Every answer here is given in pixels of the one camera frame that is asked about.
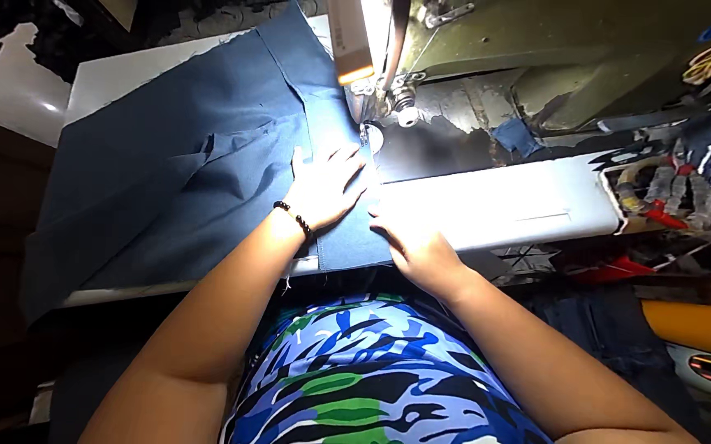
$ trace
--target yellow tube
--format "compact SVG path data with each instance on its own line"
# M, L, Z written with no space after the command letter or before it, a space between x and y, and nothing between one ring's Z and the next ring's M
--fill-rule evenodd
M711 352L711 305L644 300L644 315L660 338Z

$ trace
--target hand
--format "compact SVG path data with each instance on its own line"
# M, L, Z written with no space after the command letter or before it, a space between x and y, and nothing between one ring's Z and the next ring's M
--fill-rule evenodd
M292 154L292 182L284 202L312 231L336 222L355 206L366 185L344 193L347 184L366 164L358 144L321 151L311 164L303 163L301 147Z
M389 240L391 258L413 284L443 302L457 297L479 274L466 267L445 237L418 217L370 206L370 227Z

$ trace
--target person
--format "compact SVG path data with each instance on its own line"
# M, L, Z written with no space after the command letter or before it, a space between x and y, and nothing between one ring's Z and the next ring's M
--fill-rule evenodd
M353 208L364 191L345 191L364 166L357 152L303 164L295 149L286 205L163 321L80 442L697 442L466 267L439 231L380 206L371 227L428 296L348 295L285 315L254 338L224 418L238 389L227 381L306 241L295 217L315 231Z

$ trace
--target beaded bracelet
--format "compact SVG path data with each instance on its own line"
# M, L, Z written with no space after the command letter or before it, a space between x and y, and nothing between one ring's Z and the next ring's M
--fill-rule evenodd
M287 214L292 216L292 213L290 213L290 206L285 201L273 202L273 208L281 208L282 210L286 211ZM305 220L303 220L300 215L295 216L295 222L298 222L301 228L303 228L303 232L306 234L307 239L311 238L311 236L314 236L314 231L311 231L309 225L306 223Z

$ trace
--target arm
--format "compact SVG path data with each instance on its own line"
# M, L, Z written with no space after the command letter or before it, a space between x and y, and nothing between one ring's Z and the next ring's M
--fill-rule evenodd
M564 335L466 267L439 231L370 208L400 271L445 303L512 396L551 439L697 441L662 410ZM545 363L566 362L564 366Z
M364 189L343 194L363 167L358 147L304 165L284 197L316 230L339 219ZM276 282L306 235L275 208L163 321L104 398L80 442L214 442L237 370Z

